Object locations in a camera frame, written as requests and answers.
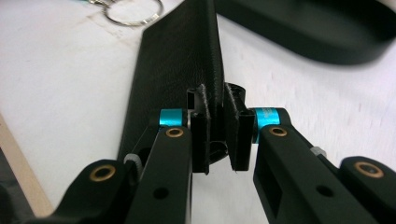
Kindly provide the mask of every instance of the keyring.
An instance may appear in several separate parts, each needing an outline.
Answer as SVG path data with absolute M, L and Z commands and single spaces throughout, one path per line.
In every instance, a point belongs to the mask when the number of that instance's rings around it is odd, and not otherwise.
M 116 23 L 117 25 L 123 25 L 123 26 L 141 26 L 141 25 L 146 25 L 152 21 L 157 20 L 160 18 L 161 14 L 163 14 L 163 2 L 161 0 L 154 0 L 155 2 L 158 3 L 160 8 L 156 13 L 154 13 L 152 16 L 150 16 L 147 19 L 144 19 L 142 21 L 116 21 L 108 15 L 108 10 L 111 8 L 111 5 L 108 5 L 107 7 L 103 7 L 103 13 L 105 14 L 106 18 L 110 20 L 113 23 Z

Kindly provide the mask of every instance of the screw hole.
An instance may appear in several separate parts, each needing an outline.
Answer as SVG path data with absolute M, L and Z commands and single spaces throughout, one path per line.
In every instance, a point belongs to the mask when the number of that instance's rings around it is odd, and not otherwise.
M 166 197 L 168 197 L 169 195 L 169 190 L 166 188 L 157 188 L 154 190 L 154 198 L 158 199 L 158 200 L 162 200 L 165 199 Z
M 332 197 L 334 195 L 332 193 L 332 190 L 325 186 L 317 186 L 317 191 L 319 192 L 319 194 L 321 194 L 325 197 Z
M 283 137 L 286 136 L 286 134 L 288 134 L 288 132 L 286 132 L 286 130 L 282 129 L 282 128 L 278 128 L 278 127 L 274 127 L 270 129 L 270 133 L 279 137 Z
M 374 164 L 366 161 L 358 161 L 355 163 L 355 168 L 363 175 L 367 175 L 372 178 L 381 178 L 384 176 L 384 172 Z
M 102 182 L 108 180 L 116 173 L 116 168 L 112 165 L 102 165 L 92 170 L 90 174 L 91 181 Z

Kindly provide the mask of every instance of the white table surface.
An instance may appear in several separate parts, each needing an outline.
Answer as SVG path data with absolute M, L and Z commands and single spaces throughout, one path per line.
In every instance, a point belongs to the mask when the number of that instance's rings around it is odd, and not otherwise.
M 180 2 L 163 0 L 166 11 Z M 54 206 L 120 144 L 143 28 L 116 26 L 100 11 L 77 0 L 0 2 L 0 113 Z M 218 19 L 225 79 L 247 90 L 248 107 L 285 107 L 337 166 L 361 155 L 396 170 L 395 43 L 373 63 L 336 66 Z M 193 176 L 192 223 L 266 222 L 252 183 L 256 150 L 249 172 L 225 159 Z

